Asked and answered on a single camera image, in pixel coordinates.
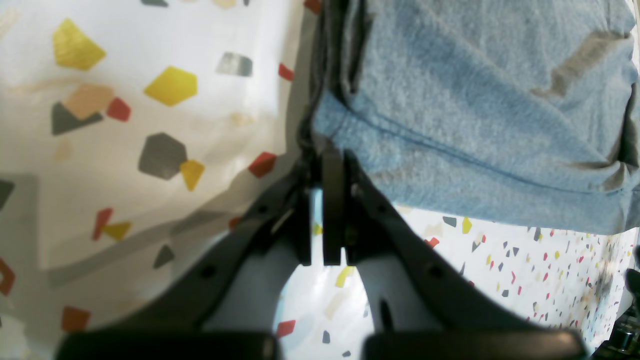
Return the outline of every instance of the blue towel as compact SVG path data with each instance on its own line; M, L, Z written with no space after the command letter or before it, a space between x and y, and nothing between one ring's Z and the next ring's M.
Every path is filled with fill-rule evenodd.
M640 225L623 0L331 0L314 144L405 205L614 234Z

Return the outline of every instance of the red shape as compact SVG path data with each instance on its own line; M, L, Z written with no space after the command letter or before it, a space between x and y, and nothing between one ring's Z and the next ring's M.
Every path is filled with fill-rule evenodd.
M278 68L278 74L281 78L289 81L293 81L293 71L288 67L284 66L283 63L280 63L280 67Z
M295 320L289 320L286 322L280 322L278 324L278 331L276 331L276 335L281 338L282 336L287 336L293 332L293 329L296 327Z
M318 15L322 11L322 0L305 0L305 8Z
M106 208L98 211L95 216L95 226L93 227L93 239L99 240L102 235L102 228L107 226L109 219L113 215L113 208Z
M273 170L276 164L275 154L270 152L263 152L249 165L249 171L255 175L255 177L263 177Z
M438 245L440 243L440 240L436 239L436 238L432 238L431 240L427 241L427 244L429 244L430 247L436 247L436 245Z
M62 312L62 329L67 332L83 331L91 313L72 306L65 306Z
M0 258L0 274L2 274L2 282L0 282L0 293L9 296L13 283L15 282L15 272L11 270L9 265Z
M235 229L239 222L240 222L240 218L239 217L235 217L235 218L229 220L229 230Z
M127 122L129 121L129 115L131 115L131 108L121 98L115 97L113 101L111 101L111 104L109 104L107 116L122 122Z

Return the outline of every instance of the orange shape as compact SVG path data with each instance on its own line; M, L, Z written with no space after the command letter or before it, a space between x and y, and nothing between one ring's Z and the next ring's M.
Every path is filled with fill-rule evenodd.
M83 331L91 313L72 306L65 306L62 312L62 329L67 332Z
M311 12L318 15L322 11L322 1L321 0L305 0L305 8L311 10Z
M427 244L429 244L430 247L436 247L436 245L438 245L440 243L440 240L436 239L436 238L431 238L431 240L427 241Z
M239 217L235 217L235 218L229 220L229 230L235 229L239 222L240 222L240 218Z
M65 161L71 157L71 153L73 152L73 148L71 146L71 140L68 138L63 138L58 143L58 147L56 148L56 152L53 154L54 161Z
M15 282L15 273L7 263L0 258L0 274L2 274L2 282L0 282L0 293L9 296L13 283Z
M180 164L180 172L182 172L184 183L187 184L187 189L192 192L204 172L204 165L195 160L185 161Z
M290 333L293 332L293 329L295 329L296 327L296 321L295 320L289 320L286 322L280 322L278 324L278 331L276 332L276 335L281 338L282 336L287 336Z
M85 120L91 115L106 109L111 100L113 100L112 88L95 84L82 84L63 102L63 105L78 120Z
M112 239L116 241L122 241L129 229L131 228L130 222L121 222L119 224L107 225L102 228L102 232L109 235Z
M113 208L106 208L98 211L95 216L95 226L93 227L93 239L99 240L102 235L102 229L109 223L109 219L113 215Z
M293 81L293 71L288 67L284 66L283 63L280 63L280 67L278 68L278 74L281 78L289 81Z
M116 120L120 120L122 122L129 121L130 115L131 108L119 97L113 99L113 101L111 101L111 104L109 104L109 108L107 109L107 116L112 117Z
M276 164L275 154L270 152L263 152L258 156L251 165L249 165L249 171L255 175L255 177L263 177L273 170Z

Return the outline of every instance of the gray shape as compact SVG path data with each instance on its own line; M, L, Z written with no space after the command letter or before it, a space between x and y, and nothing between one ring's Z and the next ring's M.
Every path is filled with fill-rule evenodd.
M200 210L197 211L184 220L180 221L173 229L171 229L171 236L176 236L186 231L200 227L201 225L208 224L224 216L228 216L225 213L217 213L215 211Z
M165 0L140 0L145 5L162 6L166 8L169 4Z
M15 185L10 183L9 181L0 180L0 210L6 204L6 201L9 200L9 196L13 192Z
M180 164L185 161L187 149L184 144L165 133L158 133L147 137L138 170L169 180L180 172Z
M158 252L158 255L156 256L156 261L154 262L154 269L157 269L167 264L173 259L175 259L175 255L173 254L173 251L171 250L171 248L169 248L169 246L167 245L163 246Z
M244 55L225 53L216 68L218 74L251 76L253 74L253 61Z
M456 227L458 225L458 219L450 217L442 217L442 221L449 226Z
M100 113L95 113L82 121L78 120L62 105L62 102L55 103L51 109L51 133L53 135L68 133L99 121L102 121Z

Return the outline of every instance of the yellow shape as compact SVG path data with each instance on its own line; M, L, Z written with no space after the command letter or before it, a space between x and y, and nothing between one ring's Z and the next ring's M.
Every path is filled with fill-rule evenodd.
M127 236L130 228L130 222L121 222L119 224L107 225L102 228L102 231L114 240L121 241L125 236Z
M195 160L185 161L180 164L180 172L182 172L184 183L187 184L187 189L192 192L204 172L204 165Z
M340 275L338 275L338 279L335 280L335 286L337 288L343 288L344 282L347 281L347 277L353 275L354 269L354 266L347 266L346 268L342 269Z
M0 39L4 37L4 34L9 32L19 18L20 13L14 8L9 8L0 14Z
M56 152L53 154L53 160L55 161L65 161L71 157L71 153L73 152L71 148L71 140L68 138L63 138L58 143L58 147L56 148Z
M213 2L225 10L236 5L236 0L213 0Z
M145 89L145 94L173 106L198 93L198 78L177 67L169 66Z
M462 220L462 233L468 234L471 231L471 220L469 218L465 218Z
M244 113L232 113L231 121L233 121L234 125L237 127L255 124L255 120L251 116Z
M53 51L58 65L78 70L89 70L107 55L70 19L53 33Z
M314 222L314 236L320 235L323 232L322 226L320 226L317 222Z

